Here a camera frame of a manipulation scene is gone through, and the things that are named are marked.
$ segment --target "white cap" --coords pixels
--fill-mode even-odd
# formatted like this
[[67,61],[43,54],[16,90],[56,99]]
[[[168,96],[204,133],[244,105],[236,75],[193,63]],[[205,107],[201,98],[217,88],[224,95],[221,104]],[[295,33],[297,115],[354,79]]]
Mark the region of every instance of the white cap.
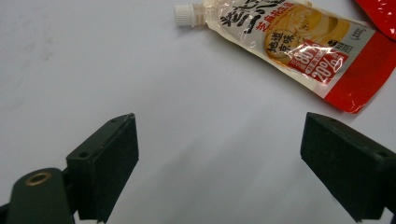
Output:
[[188,4],[175,6],[175,20],[177,26],[191,26],[205,24],[205,9],[202,4]]

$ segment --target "red plastic bag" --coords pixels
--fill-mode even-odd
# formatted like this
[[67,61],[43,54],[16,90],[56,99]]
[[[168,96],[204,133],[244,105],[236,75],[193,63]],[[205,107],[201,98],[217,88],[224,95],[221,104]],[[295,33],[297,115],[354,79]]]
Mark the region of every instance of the red plastic bag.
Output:
[[396,0],[356,0],[378,29],[396,40]]

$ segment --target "white background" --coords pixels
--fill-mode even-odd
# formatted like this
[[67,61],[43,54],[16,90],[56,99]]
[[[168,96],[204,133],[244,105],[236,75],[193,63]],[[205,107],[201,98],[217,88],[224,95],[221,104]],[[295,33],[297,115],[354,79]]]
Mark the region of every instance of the white background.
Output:
[[[353,0],[313,2],[365,20]],[[305,114],[395,149],[395,72],[350,115],[215,32],[177,28],[185,3],[0,0],[0,204],[134,112],[140,161],[108,223],[354,223],[301,160]]]

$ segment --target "white table surface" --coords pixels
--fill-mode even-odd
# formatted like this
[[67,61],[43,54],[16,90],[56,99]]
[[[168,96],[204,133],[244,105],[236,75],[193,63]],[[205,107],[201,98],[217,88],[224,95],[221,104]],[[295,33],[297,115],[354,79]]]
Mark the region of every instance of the white table surface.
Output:
[[[365,20],[353,0],[312,2]],[[215,32],[177,28],[185,3],[0,1],[0,204],[134,112],[140,161],[108,223],[355,223],[301,160],[305,114],[395,149],[396,72],[350,115]]]

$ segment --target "red label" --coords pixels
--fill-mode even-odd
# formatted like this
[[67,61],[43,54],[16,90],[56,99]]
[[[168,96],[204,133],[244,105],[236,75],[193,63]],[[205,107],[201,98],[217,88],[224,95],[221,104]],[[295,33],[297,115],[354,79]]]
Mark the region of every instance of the red label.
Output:
[[291,53],[289,67],[292,67],[315,80],[327,84],[347,60],[344,53],[326,48],[310,40]]

